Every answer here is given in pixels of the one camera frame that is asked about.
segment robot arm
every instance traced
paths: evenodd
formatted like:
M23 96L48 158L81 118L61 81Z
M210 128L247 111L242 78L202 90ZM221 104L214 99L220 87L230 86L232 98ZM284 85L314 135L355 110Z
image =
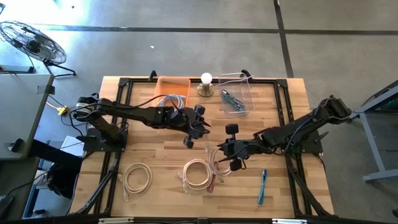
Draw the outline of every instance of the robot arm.
M231 137L219 145L226 156L221 161L231 161L231 170L238 170L242 169L243 160L249 159L253 154L278 154L278 148L281 148L280 154L297 152L297 147L318 128L327 123L343 123L347 121L350 114L351 110L341 99L330 96L322 100L309 114L285 126L267 128L254 133L253 139L237 140L235 134L238 133L238 125L229 124L226 126L226 133Z
M173 106L158 106L140 108L139 106L128 106L112 102L108 99L96 99L91 97L80 97L76 104L77 109L74 118L81 122L89 122L101 132L102 140L111 143L123 141L123 129L114 124L109 124L104 115L112 115L120 118L141 121L146 126L155 129L171 129L187 133L183 143L188 148L193 147L192 139L202 138L203 134L210 133L205 126L203 114L205 108L196 105L192 108L174 110Z

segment electric fan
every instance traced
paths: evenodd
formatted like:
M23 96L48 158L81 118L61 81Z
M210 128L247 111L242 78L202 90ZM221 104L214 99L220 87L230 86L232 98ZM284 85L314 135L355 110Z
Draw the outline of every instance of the electric fan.
M65 51L54 40L39 30L17 21L0 22L0 33L3 38L16 49L44 63L47 70L52 73L48 66L55 66L68 70L72 73L55 75L62 77L75 76L75 71L60 66L67 60Z

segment gray floor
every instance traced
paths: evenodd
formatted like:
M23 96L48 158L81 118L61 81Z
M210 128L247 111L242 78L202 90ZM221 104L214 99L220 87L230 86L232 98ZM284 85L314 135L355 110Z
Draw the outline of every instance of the gray floor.
M277 28L271 0L32 2L10 1L0 20L79 26ZM394 0L280 0L280 5L286 29L398 30ZM64 66L78 73L76 78L54 82L55 97L66 105L98 92L104 75L149 75L151 70L160 75L219 75L246 68L257 77L287 76L278 34L43 32L67 52ZM398 77L396 35L287 35L287 44L294 76L304 78L312 108L334 94L355 109ZM0 42L0 50L2 63L30 63L5 42ZM35 66L47 73L40 62L35 61ZM362 181L362 175L377 168L361 123L327 125L322 131L330 132L323 146L335 213L398 222L391 213L398 208L398 179ZM36 138L60 140L66 135L76 132L46 108Z

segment light bulb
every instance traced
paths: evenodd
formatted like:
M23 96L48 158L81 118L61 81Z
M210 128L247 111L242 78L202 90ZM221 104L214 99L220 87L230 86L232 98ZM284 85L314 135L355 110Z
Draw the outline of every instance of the light bulb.
M203 84L208 85L211 83L213 77L211 76L210 73L204 73L201 77L200 80Z

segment wooden table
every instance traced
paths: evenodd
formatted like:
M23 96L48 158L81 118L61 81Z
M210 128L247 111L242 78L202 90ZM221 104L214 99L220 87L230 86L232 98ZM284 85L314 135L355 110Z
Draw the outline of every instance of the wooden table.
M119 79L120 77L104 77L100 97L115 100ZM289 78L287 81L294 117L299 118L310 111L304 81L301 78ZM239 124L237 139L252 138L252 134L259 130L279 126L272 85L251 85L254 111L245 118L228 119L223 114L219 92L215 91L210 98L203 98L197 94L196 86L197 84L191 85L188 106L194 107L195 104L201 104L206 108L204 117L205 121L211 125L211 133L196 140L193 149L187 149L182 144L184 133L164 129L156 130L137 121L128 121L129 136L126 150L121 156L119 173L123 173L132 163L143 162L150 166L154 177L146 193L130 195L128 202L123 199L123 187L118 181L111 215L113 217L294 217L283 156L265 154L251 156L246 162L248 167L246 170L233 172L224 178L224 183L216 181L213 193L208 193L206 190L190 190L188 194L184 193L182 181L177 178L176 172L181 172L185 163L192 159L206 160L204 150L206 142L209 142L211 147L223 142L228 137L224 128L226 124ZM131 105L137 105L152 98L154 88L155 83L135 83L132 88ZM81 208L98 186L103 157L104 153L96 152L83 162L71 212ZM304 154L303 164L308 188L324 208L333 213L321 162L313 155ZM221 167L226 166L228 162L222 164ZM264 204L259 206L257 198L263 169L269 171L269 177L265 188ZM205 176L205 170L200 165L192 166L188 170L188 178L192 182L199 183ZM129 183L133 187L142 185L145 181L144 171L133 172L129 178ZM106 204L108 187L104 190L102 207ZM299 190L298 199L300 208L304 211L303 198Z

